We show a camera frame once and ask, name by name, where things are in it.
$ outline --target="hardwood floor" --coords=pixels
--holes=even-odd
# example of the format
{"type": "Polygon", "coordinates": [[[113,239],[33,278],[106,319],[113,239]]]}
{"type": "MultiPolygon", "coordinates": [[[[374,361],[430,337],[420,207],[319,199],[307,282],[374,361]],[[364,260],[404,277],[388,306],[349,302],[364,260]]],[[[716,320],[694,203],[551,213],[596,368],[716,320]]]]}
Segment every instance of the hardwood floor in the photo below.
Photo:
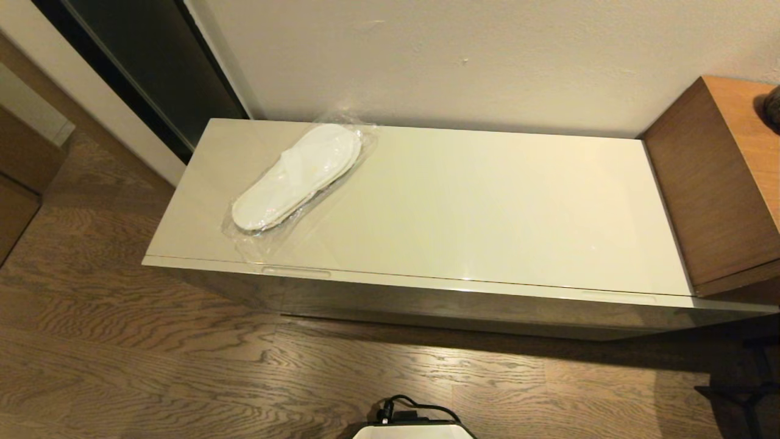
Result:
{"type": "Polygon", "coordinates": [[[481,438],[721,436],[693,386],[743,370],[732,331],[588,343],[280,316],[292,280],[251,309],[140,265],[169,196],[74,142],[0,269],[0,437],[335,438],[397,393],[481,438]]]}

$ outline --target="plastic wrapper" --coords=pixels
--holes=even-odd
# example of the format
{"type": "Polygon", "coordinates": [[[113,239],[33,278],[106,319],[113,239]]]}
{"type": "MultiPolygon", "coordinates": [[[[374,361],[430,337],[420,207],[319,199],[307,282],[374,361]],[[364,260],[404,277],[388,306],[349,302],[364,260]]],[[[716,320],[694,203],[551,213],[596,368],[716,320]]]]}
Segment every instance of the plastic wrapper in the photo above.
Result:
{"type": "Polygon", "coordinates": [[[267,262],[297,223],[337,191],[373,152],[378,127],[344,112],[317,118],[230,201],[222,233],[247,262],[267,262]]]}

